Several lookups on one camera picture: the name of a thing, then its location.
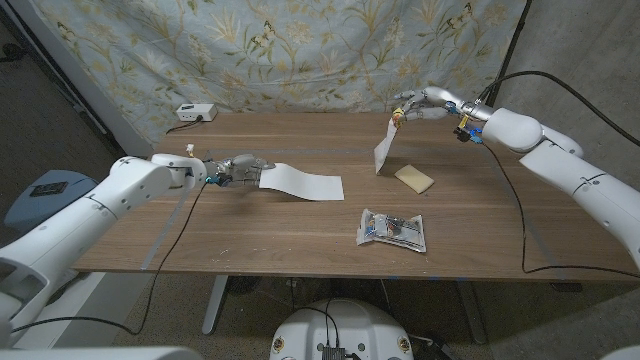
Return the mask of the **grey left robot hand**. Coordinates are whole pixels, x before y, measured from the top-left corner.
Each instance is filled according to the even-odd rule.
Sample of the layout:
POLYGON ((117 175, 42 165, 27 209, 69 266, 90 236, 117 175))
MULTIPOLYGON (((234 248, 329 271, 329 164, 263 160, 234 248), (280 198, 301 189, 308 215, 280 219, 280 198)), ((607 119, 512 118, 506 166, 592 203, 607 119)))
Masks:
POLYGON ((242 154, 219 161, 205 161, 207 182, 219 187, 258 186, 263 171, 276 167, 272 162, 252 154, 242 154))

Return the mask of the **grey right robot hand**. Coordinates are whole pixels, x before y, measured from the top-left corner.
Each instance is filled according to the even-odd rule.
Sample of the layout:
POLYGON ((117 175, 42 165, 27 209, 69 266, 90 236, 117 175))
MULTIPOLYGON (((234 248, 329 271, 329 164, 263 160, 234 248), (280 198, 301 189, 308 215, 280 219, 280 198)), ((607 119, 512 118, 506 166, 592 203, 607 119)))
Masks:
POLYGON ((479 101, 467 101, 453 92, 434 86, 422 90, 407 90, 394 96, 401 101, 398 121, 437 120, 448 115, 468 115, 474 120, 488 121, 495 110, 479 101))

